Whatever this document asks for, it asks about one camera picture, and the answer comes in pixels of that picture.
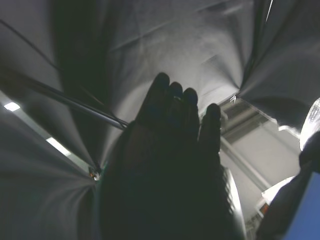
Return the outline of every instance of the wire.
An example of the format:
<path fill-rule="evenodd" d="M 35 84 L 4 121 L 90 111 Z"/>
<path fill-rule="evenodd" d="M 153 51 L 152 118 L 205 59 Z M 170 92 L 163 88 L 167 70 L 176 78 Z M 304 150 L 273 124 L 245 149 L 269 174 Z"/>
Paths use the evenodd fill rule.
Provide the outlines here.
<path fill-rule="evenodd" d="M 36 47 L 29 39 L 27 39 L 24 35 L 22 35 L 18 30 L 16 30 L 13 26 L 5 22 L 4 20 L 0 19 L 0 24 L 5 26 L 7 29 L 9 29 L 11 32 L 16 34 L 21 40 L 23 40 L 27 45 L 29 45 L 33 50 L 35 50 L 50 66 L 52 66 L 54 69 L 56 69 L 59 72 L 63 72 L 64 70 L 58 66 L 56 66 L 50 58 L 44 54 L 38 47 Z M 96 100 L 98 103 L 104 104 L 99 101 L 96 97 L 94 97 L 90 92 L 88 92 L 85 88 L 81 87 L 80 88 L 85 91 L 89 96 L 91 96 L 94 100 Z M 114 119 L 121 125 L 123 129 L 126 129 L 126 126 L 123 125 L 123 123 L 120 121 L 119 118 L 117 118 L 114 113 L 111 110 L 108 110 L 109 114 L 114 117 Z"/>

